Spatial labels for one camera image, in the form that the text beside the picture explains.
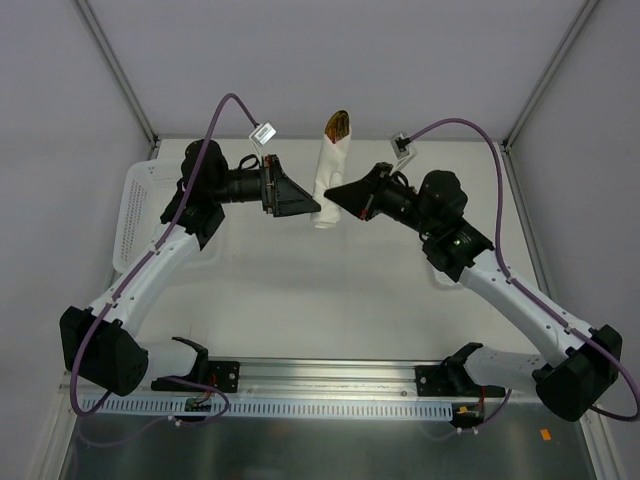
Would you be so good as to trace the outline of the white paper napkin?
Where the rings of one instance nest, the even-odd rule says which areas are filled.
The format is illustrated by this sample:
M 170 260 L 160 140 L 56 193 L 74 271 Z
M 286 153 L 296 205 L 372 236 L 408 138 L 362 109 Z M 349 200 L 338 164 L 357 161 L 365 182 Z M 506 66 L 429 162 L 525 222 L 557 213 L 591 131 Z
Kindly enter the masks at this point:
M 327 135 L 323 137 L 313 190 L 313 200 L 320 205 L 320 211 L 311 214 L 315 228 L 334 228 L 341 219 L 341 208 L 327 199 L 325 193 L 343 185 L 350 142 L 351 134 L 336 142 Z

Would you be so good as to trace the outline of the iridescent gold spoon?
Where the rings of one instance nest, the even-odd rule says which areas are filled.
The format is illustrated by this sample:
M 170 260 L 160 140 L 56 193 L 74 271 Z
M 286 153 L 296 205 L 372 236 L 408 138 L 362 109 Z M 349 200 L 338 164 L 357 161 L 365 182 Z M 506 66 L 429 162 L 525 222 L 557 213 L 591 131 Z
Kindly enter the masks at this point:
M 336 144 L 351 133 L 350 115 L 341 109 L 332 114 L 325 125 L 324 134 L 332 144 Z

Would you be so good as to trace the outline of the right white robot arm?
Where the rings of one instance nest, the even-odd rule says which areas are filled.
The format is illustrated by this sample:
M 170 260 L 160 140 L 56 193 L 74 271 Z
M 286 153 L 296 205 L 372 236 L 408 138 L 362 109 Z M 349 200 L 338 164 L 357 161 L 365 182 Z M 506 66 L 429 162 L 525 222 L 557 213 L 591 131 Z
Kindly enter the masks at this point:
M 519 282 L 492 242 L 464 219 L 468 197 L 454 173 L 431 171 L 414 189 L 391 170 L 378 163 L 362 179 L 324 195 L 363 221 L 383 214 L 417 232 L 437 271 L 487 301 L 537 350 L 522 354 L 469 343 L 446 360 L 449 387 L 463 396 L 481 386 L 525 392 L 561 419 L 579 420 L 618 378 L 620 334 L 571 317 Z

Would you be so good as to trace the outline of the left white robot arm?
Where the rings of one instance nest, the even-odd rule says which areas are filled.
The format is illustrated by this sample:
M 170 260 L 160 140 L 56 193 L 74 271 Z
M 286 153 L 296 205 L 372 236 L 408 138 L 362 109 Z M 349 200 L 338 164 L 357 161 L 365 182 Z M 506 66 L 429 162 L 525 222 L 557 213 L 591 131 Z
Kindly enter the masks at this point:
M 217 142 L 201 139 L 186 148 L 180 169 L 144 252 L 88 307 L 69 307 L 60 318 L 66 369 L 110 394 L 126 396 L 146 379 L 174 376 L 188 390 L 208 381 L 206 350 L 199 344 L 174 337 L 144 347 L 135 338 L 170 278 L 213 239 L 225 219 L 224 205 L 257 202 L 275 218 L 320 209 L 275 155 L 253 168 L 232 169 Z

